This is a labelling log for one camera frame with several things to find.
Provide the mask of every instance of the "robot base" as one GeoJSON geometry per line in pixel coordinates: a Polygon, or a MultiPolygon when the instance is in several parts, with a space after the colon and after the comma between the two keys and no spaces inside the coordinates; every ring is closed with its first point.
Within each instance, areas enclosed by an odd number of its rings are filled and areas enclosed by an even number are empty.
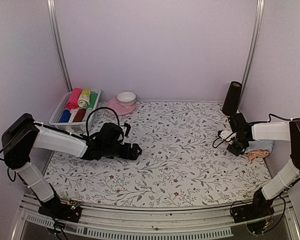
{"type": "Polygon", "coordinates": [[[253,212],[254,209],[252,204],[236,206],[231,208],[230,214],[233,216],[235,223],[242,223],[273,215],[275,213],[273,207],[258,209],[258,212],[253,212]]]}
{"type": "MultiPolygon", "coordinates": [[[[61,207],[60,211],[58,212],[58,215],[55,216],[55,218],[73,223],[78,223],[81,217],[81,211],[82,208],[79,206],[75,209],[72,209],[71,205],[64,204],[64,206],[61,207]]],[[[51,217],[49,212],[47,212],[46,209],[42,206],[39,207],[38,213],[51,217]]]]}

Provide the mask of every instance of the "yellow towel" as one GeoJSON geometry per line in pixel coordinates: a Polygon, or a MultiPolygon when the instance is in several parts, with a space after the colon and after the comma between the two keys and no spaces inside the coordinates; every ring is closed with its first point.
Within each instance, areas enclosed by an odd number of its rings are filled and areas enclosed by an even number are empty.
{"type": "Polygon", "coordinates": [[[83,108],[90,104],[90,89],[85,88],[82,90],[81,95],[78,99],[78,106],[83,108]]]}

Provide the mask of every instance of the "rolled towel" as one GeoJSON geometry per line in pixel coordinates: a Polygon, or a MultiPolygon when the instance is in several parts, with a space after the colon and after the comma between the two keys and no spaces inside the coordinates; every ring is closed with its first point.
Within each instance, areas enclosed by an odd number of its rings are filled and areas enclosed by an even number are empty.
{"type": "Polygon", "coordinates": [[[85,109],[94,108],[97,97],[98,97],[98,93],[91,93],[90,94],[90,103],[88,104],[88,106],[85,107],[85,109]]]}
{"type": "Polygon", "coordinates": [[[90,89],[85,88],[82,90],[80,97],[78,99],[78,106],[83,108],[90,104],[90,89]]]}
{"type": "Polygon", "coordinates": [[[90,114],[91,112],[92,112],[92,108],[89,107],[89,108],[85,111],[85,114],[84,114],[84,117],[83,117],[83,119],[82,119],[82,122],[87,121],[87,118],[88,118],[88,116],[89,116],[89,114],[90,114]]]}
{"type": "Polygon", "coordinates": [[[76,109],[78,107],[78,99],[81,93],[82,90],[80,88],[73,89],[65,108],[69,110],[76,109]]]}
{"type": "Polygon", "coordinates": [[[73,119],[73,122],[74,123],[82,122],[82,119],[84,119],[85,114],[86,114],[86,109],[85,108],[79,109],[79,111],[76,113],[76,115],[73,119]]]}
{"type": "Polygon", "coordinates": [[[67,123],[70,119],[70,116],[71,116],[71,113],[69,110],[64,110],[61,117],[60,117],[60,120],[59,120],[59,123],[67,123]]]}
{"type": "Polygon", "coordinates": [[[77,115],[77,112],[79,111],[79,107],[77,107],[76,109],[71,109],[70,110],[70,113],[71,113],[71,116],[70,116],[70,119],[68,121],[68,123],[72,123],[75,119],[75,116],[77,115]]]}

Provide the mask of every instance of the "blue towel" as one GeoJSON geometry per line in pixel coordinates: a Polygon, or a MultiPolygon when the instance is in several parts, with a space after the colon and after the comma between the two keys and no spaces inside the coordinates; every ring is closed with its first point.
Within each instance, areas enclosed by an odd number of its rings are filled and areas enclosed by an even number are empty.
{"type": "Polygon", "coordinates": [[[64,110],[61,117],[60,117],[59,123],[69,122],[70,116],[71,116],[70,111],[68,109],[64,110]]]}
{"type": "Polygon", "coordinates": [[[267,150],[270,154],[273,146],[274,141],[272,140],[249,141],[249,146],[246,148],[244,153],[249,153],[255,150],[267,150]]]}

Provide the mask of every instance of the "pink plate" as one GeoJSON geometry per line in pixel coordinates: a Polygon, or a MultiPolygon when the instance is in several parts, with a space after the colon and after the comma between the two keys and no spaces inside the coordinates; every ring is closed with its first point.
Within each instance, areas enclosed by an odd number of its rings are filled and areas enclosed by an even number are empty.
{"type": "Polygon", "coordinates": [[[119,115],[119,116],[122,116],[122,115],[127,115],[127,114],[130,114],[132,113],[136,107],[137,107],[137,103],[135,102],[134,104],[132,104],[131,106],[121,106],[118,99],[116,97],[110,99],[106,106],[108,108],[111,108],[113,110],[115,110],[115,112],[119,115]]]}

